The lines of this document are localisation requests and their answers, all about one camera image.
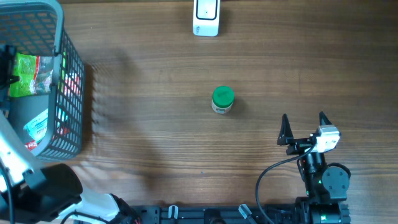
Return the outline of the green snack packet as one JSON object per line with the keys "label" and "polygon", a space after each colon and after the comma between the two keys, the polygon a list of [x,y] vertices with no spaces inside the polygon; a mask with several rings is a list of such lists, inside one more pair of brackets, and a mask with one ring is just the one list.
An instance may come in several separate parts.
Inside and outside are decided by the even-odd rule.
{"label": "green snack packet", "polygon": [[19,80],[10,85],[10,97],[50,93],[53,63],[53,57],[17,53],[13,75],[19,77]]}

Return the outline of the teal white tissue packet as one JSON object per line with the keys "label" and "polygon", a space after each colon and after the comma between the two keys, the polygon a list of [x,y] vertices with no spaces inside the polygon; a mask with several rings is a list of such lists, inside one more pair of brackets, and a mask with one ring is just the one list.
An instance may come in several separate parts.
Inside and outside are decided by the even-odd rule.
{"label": "teal white tissue packet", "polygon": [[23,130],[26,130],[28,135],[35,141],[40,142],[46,132],[48,123],[48,109],[38,114],[35,118],[24,125]]}

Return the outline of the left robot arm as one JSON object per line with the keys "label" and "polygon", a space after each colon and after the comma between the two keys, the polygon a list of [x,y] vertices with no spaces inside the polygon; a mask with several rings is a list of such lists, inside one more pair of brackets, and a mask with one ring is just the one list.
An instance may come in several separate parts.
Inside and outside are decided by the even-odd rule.
{"label": "left robot arm", "polygon": [[69,218],[84,223],[140,223],[123,199],[83,186],[66,164],[44,166],[1,117],[1,219],[11,223]]}

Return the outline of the small red snack packet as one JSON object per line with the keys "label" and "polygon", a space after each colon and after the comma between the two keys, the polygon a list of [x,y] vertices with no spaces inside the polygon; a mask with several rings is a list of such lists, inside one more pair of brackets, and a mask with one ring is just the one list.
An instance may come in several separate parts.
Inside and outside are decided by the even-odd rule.
{"label": "small red snack packet", "polygon": [[80,77],[76,73],[66,75],[63,91],[67,96],[81,95],[81,81]]}

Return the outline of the red Nescafe sachet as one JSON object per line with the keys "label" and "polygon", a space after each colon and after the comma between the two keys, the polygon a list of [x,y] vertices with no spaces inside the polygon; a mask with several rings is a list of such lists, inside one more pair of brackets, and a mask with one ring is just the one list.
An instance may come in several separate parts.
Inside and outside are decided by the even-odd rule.
{"label": "red Nescafe sachet", "polygon": [[31,140],[30,142],[25,144],[25,147],[29,150],[32,151],[37,147],[37,142],[35,140]]}

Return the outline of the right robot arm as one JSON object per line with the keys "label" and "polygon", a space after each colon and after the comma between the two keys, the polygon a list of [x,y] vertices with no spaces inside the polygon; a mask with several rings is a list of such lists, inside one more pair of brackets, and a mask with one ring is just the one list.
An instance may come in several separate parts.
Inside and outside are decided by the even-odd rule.
{"label": "right robot arm", "polygon": [[328,164],[325,154],[336,148],[341,133],[324,112],[319,113],[320,125],[308,138],[295,139],[289,119],[282,115],[277,144],[287,146],[286,154],[299,156],[297,167],[307,195],[297,197],[290,211],[277,209],[279,223],[336,223],[351,222],[347,191],[350,170],[339,163]]}

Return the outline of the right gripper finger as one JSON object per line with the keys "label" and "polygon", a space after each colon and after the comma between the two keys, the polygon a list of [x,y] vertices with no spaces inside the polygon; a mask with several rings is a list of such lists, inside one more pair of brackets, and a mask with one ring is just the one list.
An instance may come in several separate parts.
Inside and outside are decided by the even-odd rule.
{"label": "right gripper finger", "polygon": [[332,125],[331,121],[327,118],[326,114],[323,111],[319,112],[319,122],[320,126]]}
{"label": "right gripper finger", "polygon": [[294,143],[294,135],[292,134],[288,116],[287,114],[283,114],[280,132],[277,138],[277,145],[284,146],[293,143]]}

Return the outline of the green lid jar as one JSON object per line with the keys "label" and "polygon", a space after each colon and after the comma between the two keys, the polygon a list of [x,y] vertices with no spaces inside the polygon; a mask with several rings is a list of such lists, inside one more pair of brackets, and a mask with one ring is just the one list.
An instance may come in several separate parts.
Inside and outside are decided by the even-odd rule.
{"label": "green lid jar", "polygon": [[211,107],[218,114],[228,113],[234,103],[234,91],[229,86],[218,86],[212,94]]}

